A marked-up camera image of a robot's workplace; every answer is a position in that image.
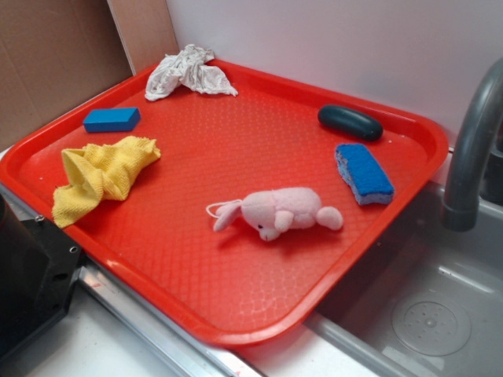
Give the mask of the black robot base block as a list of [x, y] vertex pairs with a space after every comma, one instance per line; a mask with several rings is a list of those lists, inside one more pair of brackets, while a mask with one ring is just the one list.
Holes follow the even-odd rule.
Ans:
[[38, 215], [20, 220], [1, 199], [1, 360], [64, 318], [82, 248]]

